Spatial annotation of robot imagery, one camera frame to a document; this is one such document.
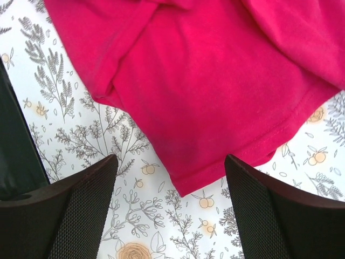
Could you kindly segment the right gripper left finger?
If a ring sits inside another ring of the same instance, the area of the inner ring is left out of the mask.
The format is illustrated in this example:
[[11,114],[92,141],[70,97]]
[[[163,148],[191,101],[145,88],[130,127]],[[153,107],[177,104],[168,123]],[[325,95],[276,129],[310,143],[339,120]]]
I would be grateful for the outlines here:
[[96,258],[118,170],[115,155],[1,202],[1,258]]

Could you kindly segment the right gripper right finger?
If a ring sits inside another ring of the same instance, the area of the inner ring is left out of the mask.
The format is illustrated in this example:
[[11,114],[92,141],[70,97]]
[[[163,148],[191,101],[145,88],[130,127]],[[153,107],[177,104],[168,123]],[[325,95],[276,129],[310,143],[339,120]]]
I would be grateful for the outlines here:
[[225,170],[245,258],[344,258],[344,202],[297,189],[232,155]]

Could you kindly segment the magenta t shirt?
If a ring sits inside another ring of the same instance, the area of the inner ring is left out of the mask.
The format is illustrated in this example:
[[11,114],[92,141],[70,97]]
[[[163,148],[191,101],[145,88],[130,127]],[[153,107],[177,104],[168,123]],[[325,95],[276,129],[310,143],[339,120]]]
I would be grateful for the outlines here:
[[46,1],[76,72],[181,196],[268,162],[344,89],[344,1]]

